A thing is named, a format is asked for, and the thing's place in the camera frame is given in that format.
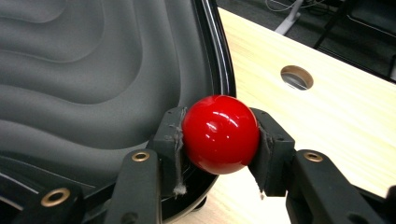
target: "glossy red sphere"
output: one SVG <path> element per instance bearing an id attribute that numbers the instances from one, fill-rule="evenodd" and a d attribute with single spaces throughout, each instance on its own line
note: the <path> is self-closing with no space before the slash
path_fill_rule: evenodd
<path id="1" fill-rule="evenodd" d="M 248 165 L 259 144 L 259 128 L 251 110 L 226 95 L 209 96 L 182 121 L 187 156 L 199 168 L 224 175 Z"/>

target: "screw hole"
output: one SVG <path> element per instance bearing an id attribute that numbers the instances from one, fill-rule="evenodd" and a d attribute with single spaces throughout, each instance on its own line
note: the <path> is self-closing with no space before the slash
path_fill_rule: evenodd
<path id="1" fill-rule="evenodd" d="M 64 201 L 67 200 L 67 198 L 69 198 L 69 196 L 70 196 L 69 189 L 66 188 L 54 189 L 41 199 L 41 205 L 43 205 L 44 207 L 52 207 L 60 203 L 63 203 Z"/>
<path id="2" fill-rule="evenodd" d="M 135 224 L 137 221 L 136 213 L 125 213 L 121 218 L 121 224 Z"/>
<path id="3" fill-rule="evenodd" d="M 323 161 L 323 158 L 314 152 L 305 152 L 304 157 L 309 161 L 320 162 Z"/>
<path id="4" fill-rule="evenodd" d="M 137 152 L 132 156 L 133 161 L 146 161 L 149 158 L 147 152 Z"/>
<path id="5" fill-rule="evenodd" d="M 349 221 L 351 221 L 354 224 L 368 224 L 369 222 L 366 220 L 366 218 L 362 217 L 359 214 L 355 213 L 350 213 L 347 218 Z"/>

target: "light wood surface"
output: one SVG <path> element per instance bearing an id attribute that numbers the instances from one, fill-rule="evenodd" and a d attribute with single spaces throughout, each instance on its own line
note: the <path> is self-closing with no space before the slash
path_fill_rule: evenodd
<path id="1" fill-rule="evenodd" d="M 396 185 L 396 85 L 220 9 L 237 97 L 268 112 L 296 149 L 325 153 L 354 185 L 385 197 Z M 314 79 L 307 91 L 280 71 L 297 65 Z M 204 208 L 182 223 L 290 223 L 284 198 L 260 197 L 248 169 L 222 175 Z"/>

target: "round hole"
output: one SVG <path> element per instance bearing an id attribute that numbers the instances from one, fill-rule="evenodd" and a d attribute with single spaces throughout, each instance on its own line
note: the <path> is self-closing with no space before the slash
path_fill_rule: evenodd
<path id="1" fill-rule="evenodd" d="M 304 157 L 309 161 L 320 162 L 323 161 L 323 158 L 314 152 L 305 152 Z"/>
<path id="2" fill-rule="evenodd" d="M 149 158 L 147 152 L 137 152 L 132 156 L 133 161 L 146 161 Z"/>
<path id="3" fill-rule="evenodd" d="M 70 190 L 66 188 L 54 189 L 41 199 L 41 205 L 52 207 L 63 203 L 70 196 Z"/>
<path id="4" fill-rule="evenodd" d="M 311 75 L 299 66 L 286 66 L 282 68 L 280 75 L 285 83 L 300 91 L 308 90 L 314 85 Z"/>
<path id="5" fill-rule="evenodd" d="M 136 213 L 125 213 L 121 218 L 121 224 L 134 224 L 137 221 Z"/>
<path id="6" fill-rule="evenodd" d="M 355 213 L 350 213 L 347 218 L 355 224 L 368 224 L 369 222 L 363 216 Z"/>

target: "floor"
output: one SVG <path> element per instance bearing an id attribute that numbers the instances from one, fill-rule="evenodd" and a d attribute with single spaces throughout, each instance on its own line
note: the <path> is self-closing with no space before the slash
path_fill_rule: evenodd
<path id="1" fill-rule="evenodd" d="M 332 4 L 336 4 L 335 0 L 328 1 L 330 6 L 315 0 L 306 0 L 304 8 L 299 11 L 301 17 L 286 36 L 313 47 L 323 32 L 324 25 L 337 9 Z M 289 15 L 290 8 L 285 6 L 293 4 L 293 0 L 217 0 L 217 4 L 236 15 L 275 30 Z M 351 22 L 341 22 L 332 29 L 332 34 L 321 46 L 356 63 L 364 64 L 377 76 L 389 79 L 390 62 L 396 54 L 396 43 L 378 40 L 369 34 L 362 35 L 361 29 L 352 25 Z"/>

